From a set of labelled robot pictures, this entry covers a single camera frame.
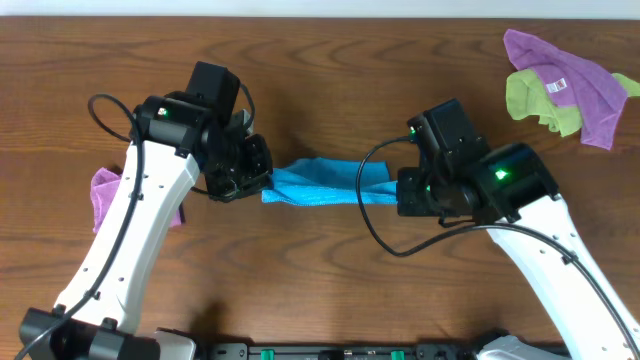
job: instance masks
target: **wooden table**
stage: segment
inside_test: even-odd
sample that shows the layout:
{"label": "wooden table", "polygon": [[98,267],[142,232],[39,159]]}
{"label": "wooden table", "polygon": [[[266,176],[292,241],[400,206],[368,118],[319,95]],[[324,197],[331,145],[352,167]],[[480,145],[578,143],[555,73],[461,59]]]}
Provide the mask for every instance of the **wooden table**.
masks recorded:
{"label": "wooden table", "polygon": [[[228,66],[249,86],[256,129],[278,167],[302,157],[360,160],[405,134],[414,114],[457,97],[493,146],[522,141],[539,152],[584,242],[640,317],[640,101],[628,102],[610,152],[533,118],[511,120],[508,28],[640,79],[637,22],[0,19],[0,357],[18,350],[27,308],[50,308],[89,249],[92,175],[124,163],[126,145],[91,122],[87,99],[108,92],[133,108],[184,89],[198,60]],[[128,131],[118,110],[98,110]],[[398,145],[376,159],[395,174],[417,163],[417,150]],[[187,223],[169,231],[153,271],[140,331],[411,343],[502,327],[530,341],[560,340],[486,234],[396,259],[355,206],[263,205],[259,196],[220,204],[190,194],[184,209]],[[399,218],[393,207],[370,211],[398,247],[441,231],[434,219]]]}

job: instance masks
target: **robotic arm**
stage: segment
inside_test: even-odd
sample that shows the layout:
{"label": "robotic arm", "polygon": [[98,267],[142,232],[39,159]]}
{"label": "robotic arm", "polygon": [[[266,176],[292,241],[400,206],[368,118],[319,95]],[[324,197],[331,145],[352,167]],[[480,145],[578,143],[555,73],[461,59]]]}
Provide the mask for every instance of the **robotic arm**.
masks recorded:
{"label": "robotic arm", "polygon": [[[207,193],[232,201],[271,185],[271,158],[264,139],[251,135],[253,116],[232,115],[239,80],[226,69],[198,63],[186,92],[149,97],[135,110],[142,133],[144,175],[138,202],[122,247],[95,296],[62,327],[29,352],[42,359],[153,360],[448,360],[561,359],[500,338],[479,352],[450,345],[406,347],[248,347],[198,346],[188,335],[159,329],[150,337],[135,336],[144,291],[170,218],[205,175]],[[527,146],[491,151],[477,136],[457,101],[441,105],[409,121],[421,149],[418,168],[401,169],[398,213],[401,216],[469,215],[476,224],[515,223],[547,235],[569,249],[566,258],[546,244],[501,229],[490,229],[532,285],[558,327],[573,359],[630,359],[640,344],[638,323],[582,244],[566,203],[540,159]],[[137,147],[127,151],[122,181],[107,217],[82,266],[56,300],[53,311],[30,309],[20,338],[30,343],[75,305],[92,286],[116,239],[133,192]],[[572,261],[579,259],[609,302]],[[610,304],[622,319],[611,317]],[[633,336],[629,342],[621,331]],[[239,357],[225,357],[231,349]]]}

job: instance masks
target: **folded cloth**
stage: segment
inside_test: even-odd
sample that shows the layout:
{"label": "folded cloth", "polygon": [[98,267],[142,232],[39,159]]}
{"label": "folded cloth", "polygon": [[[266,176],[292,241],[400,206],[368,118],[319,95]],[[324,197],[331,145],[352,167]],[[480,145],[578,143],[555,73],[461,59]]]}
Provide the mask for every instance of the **folded cloth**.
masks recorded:
{"label": "folded cloth", "polygon": [[611,74],[592,61],[516,30],[507,30],[504,45],[516,69],[536,72],[555,105],[578,105],[584,122],[583,144],[611,149],[627,99],[627,92]]}
{"label": "folded cloth", "polygon": [[[262,191],[262,202],[297,206],[357,204],[355,183],[359,161],[300,159],[284,169],[273,169],[273,190]],[[362,170],[365,204],[396,204],[396,182],[385,162],[367,163]]]}
{"label": "folded cloth", "polygon": [[[98,230],[100,230],[100,226],[102,226],[102,222],[105,216],[107,216],[107,211],[109,211],[109,207],[111,207],[119,185],[120,176],[105,168],[101,168],[93,175],[89,197],[93,204],[94,233],[98,233]],[[173,219],[171,219],[169,226],[173,227],[180,224],[182,224],[182,217],[180,216],[180,211],[178,211]]]}
{"label": "folded cloth", "polygon": [[[622,74],[611,74],[627,91],[629,97],[640,96],[640,84]],[[582,127],[582,115],[577,106],[558,107],[547,94],[538,75],[525,69],[507,78],[507,111],[514,120],[529,115],[540,116],[539,124],[548,125],[549,131],[560,136],[571,135]]]}

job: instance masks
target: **white tag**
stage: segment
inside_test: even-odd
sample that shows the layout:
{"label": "white tag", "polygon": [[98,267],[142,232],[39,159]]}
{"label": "white tag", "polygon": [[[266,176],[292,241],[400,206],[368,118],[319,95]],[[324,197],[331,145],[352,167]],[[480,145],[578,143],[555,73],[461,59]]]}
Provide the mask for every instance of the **white tag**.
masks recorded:
{"label": "white tag", "polygon": [[550,93],[554,93],[554,92],[558,92],[560,90],[566,89],[567,88],[567,82],[564,81],[564,78],[551,83],[551,84],[547,84],[547,91]]}

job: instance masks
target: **green connector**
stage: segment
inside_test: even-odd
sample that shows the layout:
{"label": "green connector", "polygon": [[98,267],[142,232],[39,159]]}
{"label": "green connector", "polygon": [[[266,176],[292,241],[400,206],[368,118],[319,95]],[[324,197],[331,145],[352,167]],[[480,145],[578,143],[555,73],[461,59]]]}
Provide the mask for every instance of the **green connector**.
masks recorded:
{"label": "green connector", "polygon": [[391,360],[404,360],[404,351],[401,351],[401,350],[392,351]]}
{"label": "green connector", "polygon": [[275,352],[273,350],[262,350],[262,352],[260,352],[260,360],[274,360],[275,357]]}

